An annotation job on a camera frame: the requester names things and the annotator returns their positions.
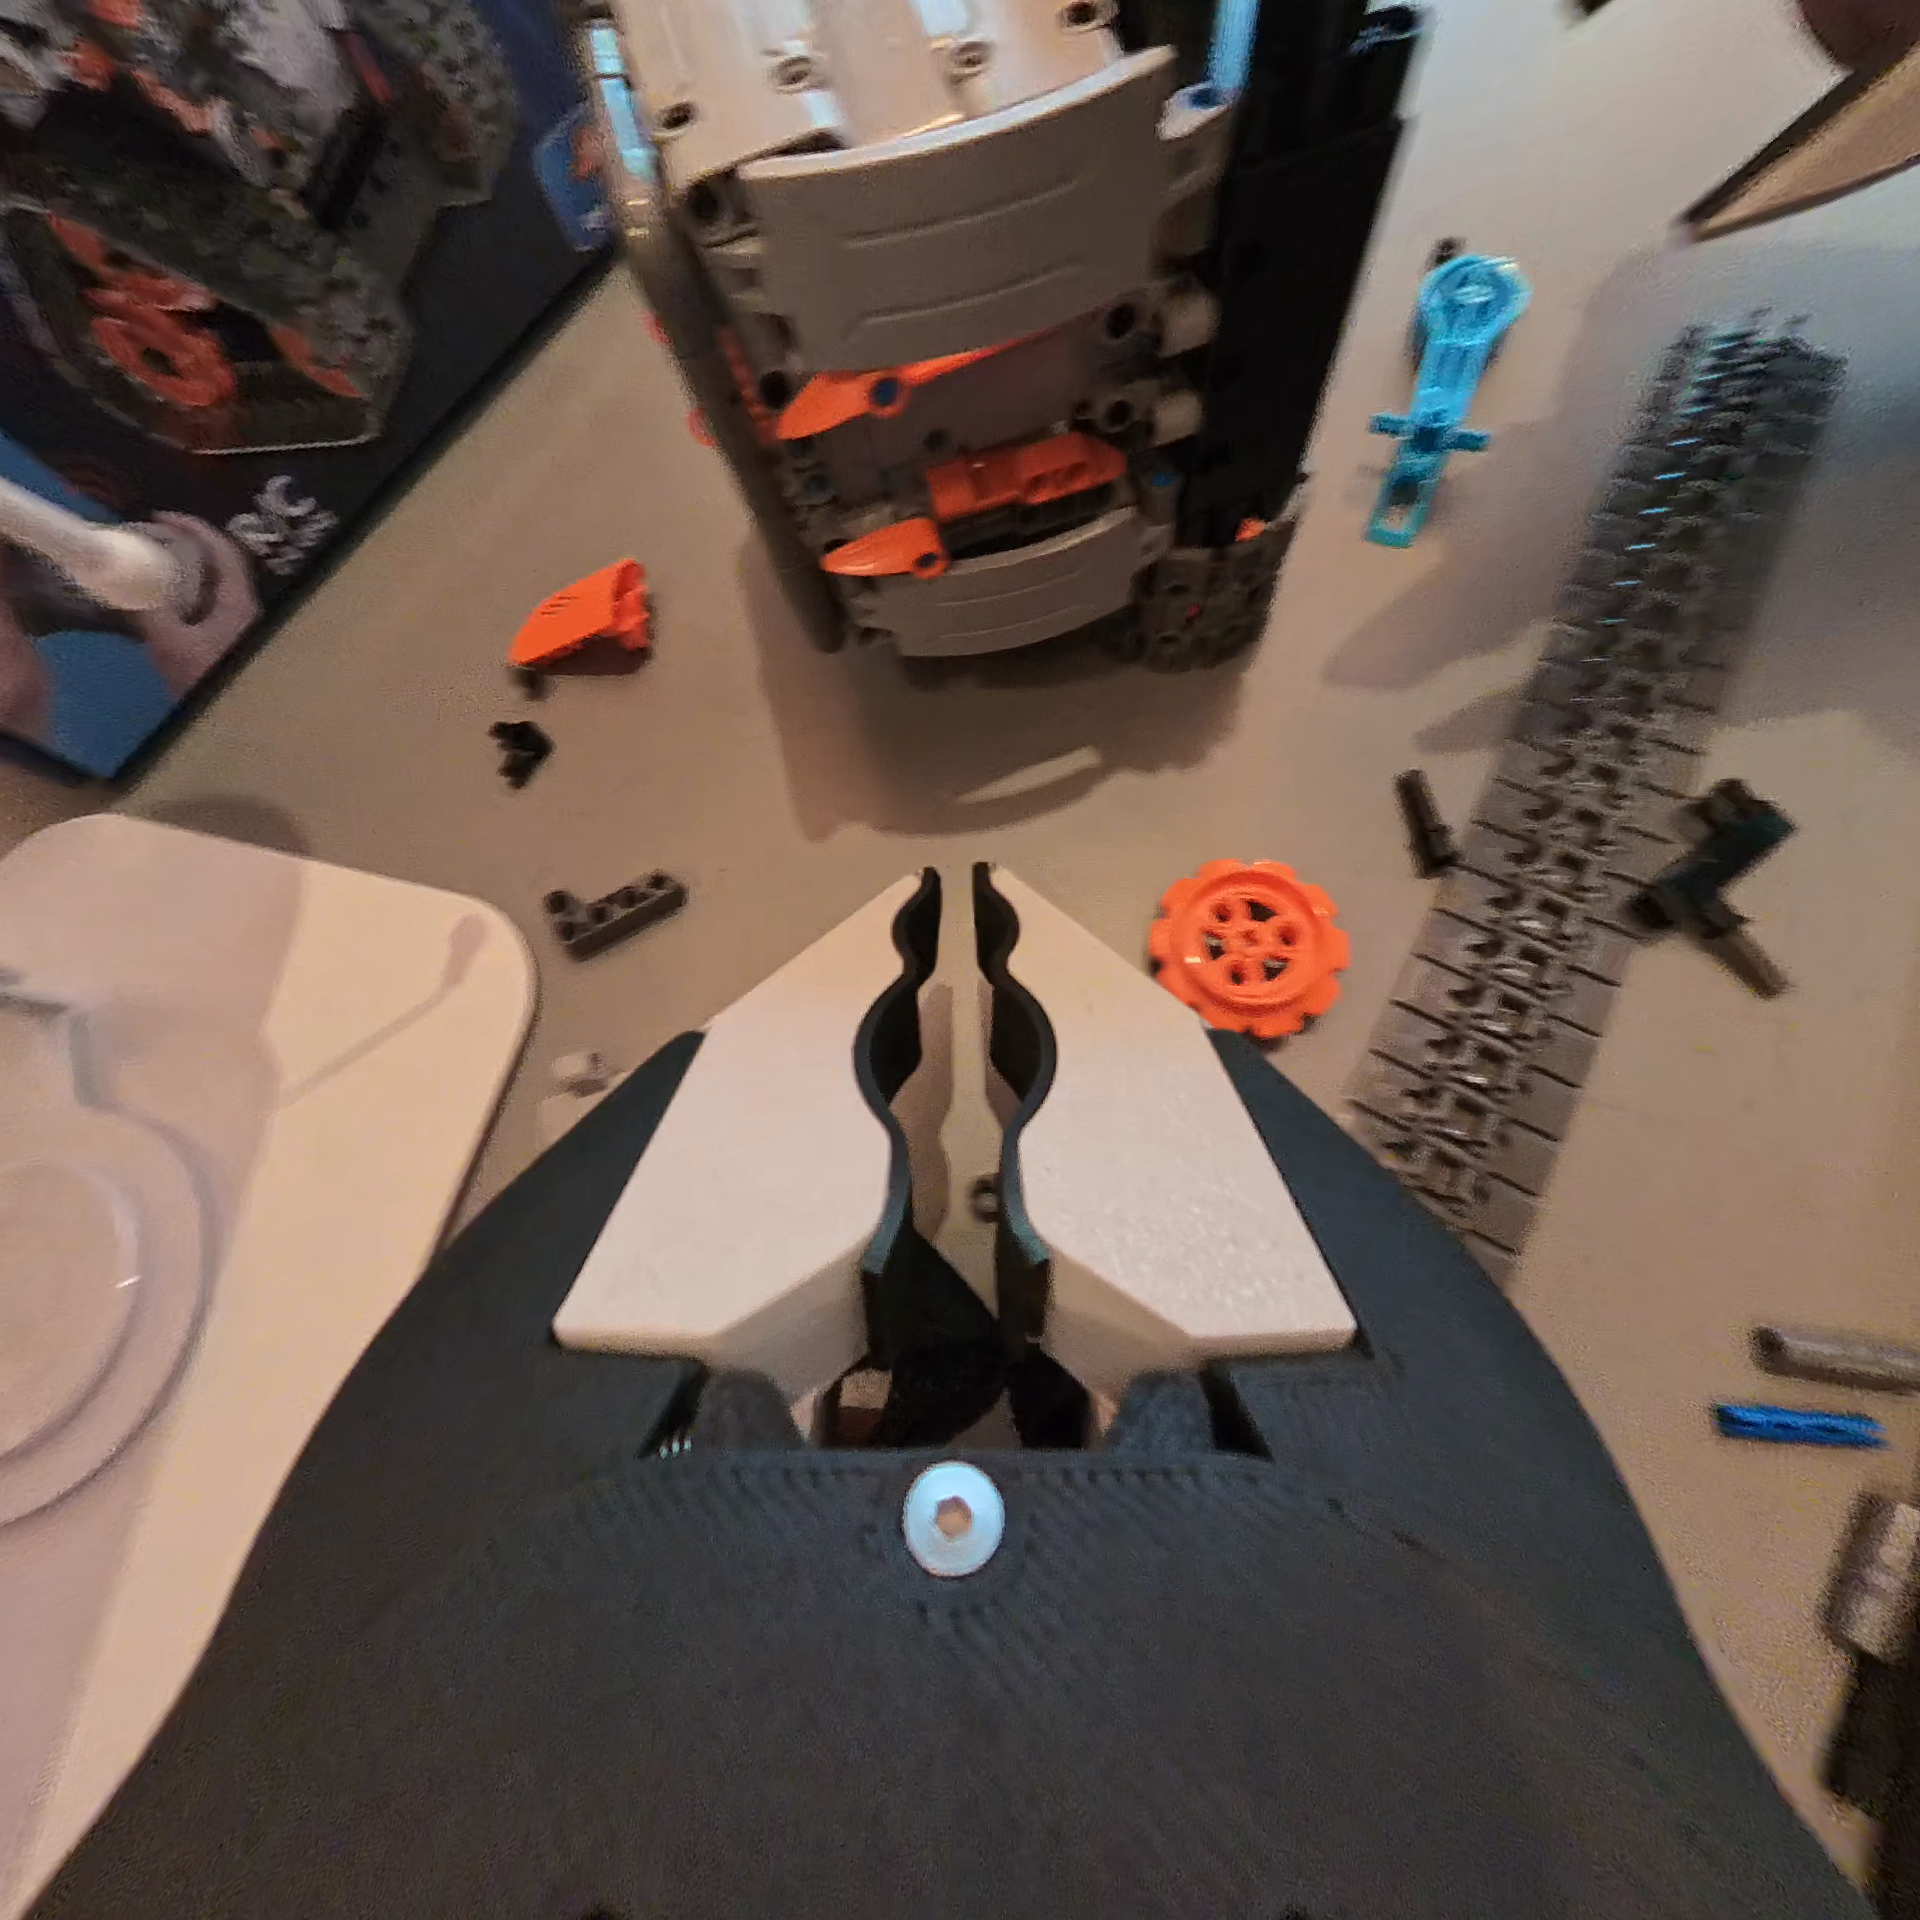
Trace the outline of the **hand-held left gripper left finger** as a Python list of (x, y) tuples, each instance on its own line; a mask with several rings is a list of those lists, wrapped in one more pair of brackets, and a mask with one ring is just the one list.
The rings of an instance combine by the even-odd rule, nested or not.
[(574, 1355), (692, 1359), (808, 1397), (948, 1344), (895, 1096), (925, 1069), (941, 875), (886, 883), (692, 1044), (556, 1310)]

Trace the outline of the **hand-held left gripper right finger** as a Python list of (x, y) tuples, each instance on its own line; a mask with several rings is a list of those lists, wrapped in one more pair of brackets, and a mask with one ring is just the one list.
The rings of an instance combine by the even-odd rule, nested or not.
[(1008, 869), (975, 869), (1013, 1359), (1148, 1373), (1343, 1355), (1361, 1316), (1213, 1033)]

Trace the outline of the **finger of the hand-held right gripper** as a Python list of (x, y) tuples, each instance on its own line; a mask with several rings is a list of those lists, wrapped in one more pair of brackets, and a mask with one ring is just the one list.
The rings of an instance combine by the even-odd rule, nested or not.
[(1839, 85), (1676, 218), (1689, 239), (1835, 206), (1920, 163), (1920, 50), (1904, 47)]

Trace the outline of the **teal plastic wrench tool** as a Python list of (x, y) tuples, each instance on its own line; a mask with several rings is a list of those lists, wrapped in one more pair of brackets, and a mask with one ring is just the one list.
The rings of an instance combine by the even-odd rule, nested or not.
[(1479, 382), (1515, 321), (1528, 310), (1528, 276), (1509, 256), (1438, 251), (1414, 296), (1414, 382), (1402, 411), (1380, 411), (1373, 434), (1395, 439), (1362, 534), (1409, 547), (1456, 457), (1485, 452), (1494, 434), (1469, 421)]

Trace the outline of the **grey toy robot vehicle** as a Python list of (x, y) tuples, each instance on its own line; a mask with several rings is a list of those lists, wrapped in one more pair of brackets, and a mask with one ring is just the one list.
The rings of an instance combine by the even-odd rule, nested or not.
[(1261, 647), (1424, 5), (563, 14), (628, 265), (819, 651)]

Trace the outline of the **orange gear wheel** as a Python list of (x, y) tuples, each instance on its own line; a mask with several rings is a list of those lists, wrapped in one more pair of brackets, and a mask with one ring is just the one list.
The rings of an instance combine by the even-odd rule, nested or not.
[(1288, 864), (1204, 864), (1164, 887), (1148, 970), (1210, 1026), (1254, 1044), (1298, 1039), (1349, 974), (1335, 899)]

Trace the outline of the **dark grey angled beam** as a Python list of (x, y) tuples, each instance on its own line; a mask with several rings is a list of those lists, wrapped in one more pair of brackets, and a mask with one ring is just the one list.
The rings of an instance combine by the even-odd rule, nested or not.
[(609, 950), (632, 941), (636, 935), (676, 917), (685, 909), (685, 883), (672, 870), (645, 870), (636, 883), (621, 883), (604, 899), (576, 899), (569, 887), (552, 887), (541, 899), (548, 935), (574, 965), (588, 965)]

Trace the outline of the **white book stand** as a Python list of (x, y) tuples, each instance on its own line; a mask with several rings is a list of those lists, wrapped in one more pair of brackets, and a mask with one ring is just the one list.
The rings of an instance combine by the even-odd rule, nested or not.
[(4, 1917), (199, 1664), (528, 1050), (500, 909), (120, 811), (4, 850)]

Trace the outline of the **small orange connector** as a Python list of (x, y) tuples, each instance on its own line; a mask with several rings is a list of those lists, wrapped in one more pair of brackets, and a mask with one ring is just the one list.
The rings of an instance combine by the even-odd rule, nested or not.
[(654, 651), (654, 584), (642, 561), (610, 561), (528, 611), (506, 647), (510, 670), (556, 670), (576, 656), (617, 647)]

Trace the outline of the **black lever with grey axle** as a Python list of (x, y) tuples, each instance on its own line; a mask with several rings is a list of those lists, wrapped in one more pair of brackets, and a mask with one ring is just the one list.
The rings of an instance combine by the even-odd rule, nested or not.
[(1729, 901), (1759, 864), (1772, 864), (1796, 820), (1747, 781), (1715, 781), (1689, 804), (1695, 843), (1658, 869), (1626, 909), (1641, 937), (1689, 937), (1755, 999), (1783, 999), (1790, 978), (1747, 935), (1747, 913)]

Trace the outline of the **blue pin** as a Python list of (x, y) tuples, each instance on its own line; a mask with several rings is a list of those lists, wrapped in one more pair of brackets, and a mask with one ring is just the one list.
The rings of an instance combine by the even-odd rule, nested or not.
[(1778, 1442), (1778, 1451), (1887, 1451), (1887, 1422), (1848, 1408), (1790, 1408), (1790, 1405), (1708, 1405), (1715, 1433), (1736, 1442)]

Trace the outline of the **grey axle tube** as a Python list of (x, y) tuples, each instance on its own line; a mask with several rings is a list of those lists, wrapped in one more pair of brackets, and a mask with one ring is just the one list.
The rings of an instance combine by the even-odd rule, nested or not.
[(1759, 1324), (1749, 1355), (1774, 1380), (1839, 1385), (1861, 1392), (1920, 1392), (1920, 1344), (1839, 1330)]

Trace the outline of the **light grey pin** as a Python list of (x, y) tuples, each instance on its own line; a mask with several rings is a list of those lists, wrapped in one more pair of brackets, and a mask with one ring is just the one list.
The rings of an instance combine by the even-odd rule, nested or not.
[(1920, 1604), (1920, 1507), (1917, 1497), (1865, 1495), (1843, 1525), (1821, 1604), (1827, 1632), (1871, 1664), (1904, 1664)]

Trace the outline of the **robot kit box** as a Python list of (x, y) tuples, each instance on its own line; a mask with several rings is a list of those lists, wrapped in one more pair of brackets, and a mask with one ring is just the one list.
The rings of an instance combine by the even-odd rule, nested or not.
[(609, 251), (569, 5), (46, 0), (0, 22), (4, 756), (109, 781)]

